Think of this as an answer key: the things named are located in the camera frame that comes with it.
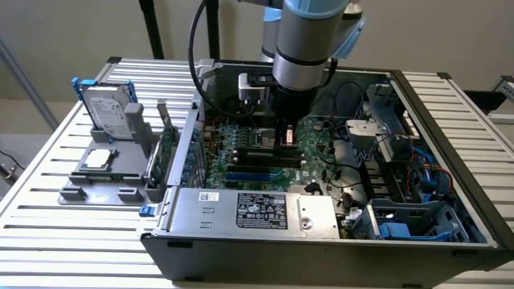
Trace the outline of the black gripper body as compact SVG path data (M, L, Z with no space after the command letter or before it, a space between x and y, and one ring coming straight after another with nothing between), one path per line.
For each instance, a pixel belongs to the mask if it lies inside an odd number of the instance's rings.
M297 124L313 108L318 89L293 90L285 86L272 88L272 111L278 124Z

